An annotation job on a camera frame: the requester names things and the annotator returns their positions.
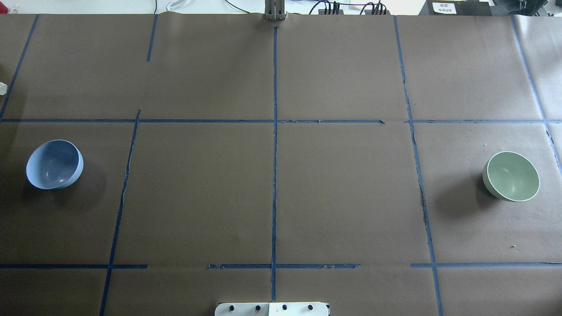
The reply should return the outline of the blue bowl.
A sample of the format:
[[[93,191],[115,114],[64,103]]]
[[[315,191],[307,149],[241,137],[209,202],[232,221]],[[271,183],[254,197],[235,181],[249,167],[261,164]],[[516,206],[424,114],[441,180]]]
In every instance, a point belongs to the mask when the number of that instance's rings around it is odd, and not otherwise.
[[[26,178],[41,190],[59,190],[74,184],[81,176],[84,159],[81,151],[68,140],[50,140],[28,158]]]

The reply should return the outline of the green bowl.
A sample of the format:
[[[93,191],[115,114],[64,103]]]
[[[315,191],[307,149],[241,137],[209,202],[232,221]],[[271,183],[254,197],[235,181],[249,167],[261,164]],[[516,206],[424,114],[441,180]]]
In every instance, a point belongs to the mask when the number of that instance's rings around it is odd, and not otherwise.
[[[528,158],[512,151],[494,154],[482,171],[484,186],[492,196],[509,202],[526,202],[540,190],[540,176]]]

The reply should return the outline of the white mounting plate with bolts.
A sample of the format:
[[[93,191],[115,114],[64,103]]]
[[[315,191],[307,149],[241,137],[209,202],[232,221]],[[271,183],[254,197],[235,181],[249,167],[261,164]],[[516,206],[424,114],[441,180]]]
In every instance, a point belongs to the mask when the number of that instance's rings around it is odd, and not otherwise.
[[[229,302],[220,303],[215,316],[329,316],[325,302]]]

